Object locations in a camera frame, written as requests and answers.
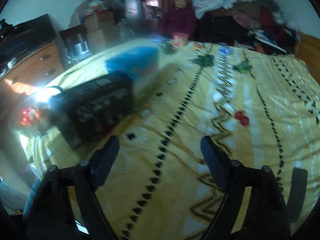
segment maroon sweater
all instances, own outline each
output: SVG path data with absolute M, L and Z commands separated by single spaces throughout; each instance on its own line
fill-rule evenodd
M 184 33 L 191 36 L 196 30 L 196 15 L 192 6 L 183 9 L 171 7 L 159 26 L 159 33 L 171 36 L 172 33 Z

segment bed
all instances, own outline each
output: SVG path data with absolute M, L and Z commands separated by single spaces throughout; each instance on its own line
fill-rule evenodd
M 139 45 L 155 46 L 136 40 L 108 49 L 73 66 L 48 86 L 69 88 L 104 75 L 107 58 Z M 113 130 L 112 135 L 120 138 L 120 152 L 96 195 L 120 239 L 201 237 L 223 197 L 200 151 L 200 140 L 206 135 L 230 159 L 258 169 L 269 165 L 285 201 L 293 168 L 308 170 L 302 213 L 291 224 L 292 232 L 316 204 L 320 196 L 320 86 L 305 63 L 294 56 L 233 48 L 224 58 L 219 48 L 206 44 L 206 53 L 215 60 L 205 68 L 191 62 L 203 53 L 194 50 L 192 41 L 174 55 L 160 50 L 159 84 L 141 108 L 148 111 L 136 111 Z M 250 71 L 233 70 L 246 58 L 253 66 Z M 233 118 L 237 110 L 249 117 L 248 127 Z M 107 139 L 72 151 L 52 127 L 22 144 L 41 178 L 50 165 L 65 168 L 89 158 Z M 69 195 L 76 219 L 82 221 L 72 187 Z M 250 189 L 234 231 L 241 228 L 249 196 Z

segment cardboard box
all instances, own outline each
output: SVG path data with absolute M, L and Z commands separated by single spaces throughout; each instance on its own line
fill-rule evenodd
M 84 17 L 83 25 L 87 33 L 115 25 L 113 12 L 101 11 Z
M 120 28 L 118 25 L 106 26 L 87 34 L 89 50 L 96 54 L 120 43 Z
M 23 211 L 27 201 L 27 195 L 18 191 L 8 182 L 0 181 L 0 202 L 14 211 Z

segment pile of clothes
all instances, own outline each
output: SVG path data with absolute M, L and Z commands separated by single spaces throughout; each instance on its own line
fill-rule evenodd
M 225 43 L 266 54 L 293 53 L 296 30 L 285 27 L 272 0 L 201 0 L 193 4 L 199 19 L 195 39 Z

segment drawer handle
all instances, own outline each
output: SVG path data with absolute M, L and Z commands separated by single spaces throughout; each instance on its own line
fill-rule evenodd
M 46 76 L 50 76 L 50 75 L 52 75 L 55 71 L 56 71 L 55 69 L 52 69 L 52 70 L 50 70 L 49 72 L 47 72 L 45 75 L 46 75 Z
M 40 60 L 46 60 L 49 57 L 50 57 L 50 55 L 45 55 L 45 56 L 41 57 Z
M 18 81 L 18 77 L 15 77 L 14 79 L 9 81 L 9 85 L 13 85 Z

